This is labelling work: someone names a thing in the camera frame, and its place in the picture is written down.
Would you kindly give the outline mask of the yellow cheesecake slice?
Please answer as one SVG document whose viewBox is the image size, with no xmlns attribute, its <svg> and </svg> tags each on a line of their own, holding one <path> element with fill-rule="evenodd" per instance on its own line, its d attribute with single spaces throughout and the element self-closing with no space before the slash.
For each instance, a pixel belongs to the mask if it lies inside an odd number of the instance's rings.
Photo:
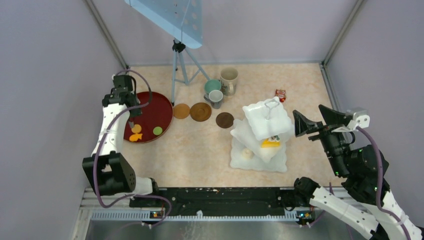
<svg viewBox="0 0 424 240">
<path fill-rule="evenodd" d="M 264 139 L 261 143 L 262 148 L 277 148 L 281 146 L 281 139 L 278 135 Z"/>
</svg>

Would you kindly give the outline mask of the orange fish-shaped cookie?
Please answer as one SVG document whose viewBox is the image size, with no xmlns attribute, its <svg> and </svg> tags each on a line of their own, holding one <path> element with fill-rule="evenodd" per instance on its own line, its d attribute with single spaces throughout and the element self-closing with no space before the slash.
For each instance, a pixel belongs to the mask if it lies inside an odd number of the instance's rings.
<svg viewBox="0 0 424 240">
<path fill-rule="evenodd" d="M 142 134 L 142 133 L 134 133 L 134 134 L 132 134 L 132 135 L 128 138 L 128 140 L 129 140 L 130 142 L 139 142 L 139 141 L 141 141 L 141 140 L 142 140 L 142 138 L 143 138 L 143 134 Z"/>
</svg>

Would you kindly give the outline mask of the round green macaron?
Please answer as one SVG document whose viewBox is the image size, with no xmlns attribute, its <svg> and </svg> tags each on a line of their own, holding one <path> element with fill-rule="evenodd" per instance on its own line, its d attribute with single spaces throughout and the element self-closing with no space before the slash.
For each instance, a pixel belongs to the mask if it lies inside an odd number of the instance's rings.
<svg viewBox="0 0 424 240">
<path fill-rule="evenodd" d="M 155 136 L 160 136 L 163 133 L 163 128 L 160 126 L 156 126 L 153 128 L 152 132 Z"/>
</svg>

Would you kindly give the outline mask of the white cream puff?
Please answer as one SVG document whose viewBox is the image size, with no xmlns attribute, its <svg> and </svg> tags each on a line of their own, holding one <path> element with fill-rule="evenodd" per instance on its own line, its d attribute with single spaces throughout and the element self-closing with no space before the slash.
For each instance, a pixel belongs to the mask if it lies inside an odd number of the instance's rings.
<svg viewBox="0 0 424 240">
<path fill-rule="evenodd" d="M 245 160 L 250 160 L 250 159 L 252 159 L 253 157 L 254 157 L 254 153 L 253 153 L 253 151 L 251 151 L 250 149 L 248 149 L 248 148 L 244 148 L 242 151 L 241 151 L 241 153 L 240 153 L 240 155 L 241 155 L 241 157 L 243 158 L 243 159 L 245 159 Z"/>
</svg>

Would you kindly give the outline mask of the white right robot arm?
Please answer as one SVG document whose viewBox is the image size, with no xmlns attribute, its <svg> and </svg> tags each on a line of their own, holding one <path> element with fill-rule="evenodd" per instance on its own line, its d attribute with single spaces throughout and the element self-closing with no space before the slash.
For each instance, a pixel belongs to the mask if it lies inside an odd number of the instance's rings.
<svg viewBox="0 0 424 240">
<path fill-rule="evenodd" d="M 323 121 L 312 121 L 294 110 L 296 137 L 320 141 L 335 176 L 347 193 L 362 206 L 358 209 L 308 177 L 294 182 L 293 200 L 299 206 L 317 207 L 341 220 L 368 240 L 421 240 L 424 229 L 416 226 L 398 205 L 384 174 L 389 163 L 371 139 L 369 145 L 351 149 L 344 133 L 366 133 L 370 116 L 363 108 L 339 112 L 319 105 Z"/>
</svg>

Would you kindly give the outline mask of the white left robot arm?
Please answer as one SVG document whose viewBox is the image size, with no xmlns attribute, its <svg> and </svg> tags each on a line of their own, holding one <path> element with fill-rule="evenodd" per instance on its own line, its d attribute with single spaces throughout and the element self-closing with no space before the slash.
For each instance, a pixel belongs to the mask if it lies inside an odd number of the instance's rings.
<svg viewBox="0 0 424 240">
<path fill-rule="evenodd" d="M 160 202 L 157 184 L 149 177 L 138 177 L 123 156 L 124 133 L 131 118 L 141 116 L 136 96 L 136 80 L 127 74 L 112 77 L 113 88 L 102 100 L 102 125 L 91 156 L 82 160 L 82 168 L 98 197 L 120 193 L 141 195 L 149 207 Z"/>
</svg>

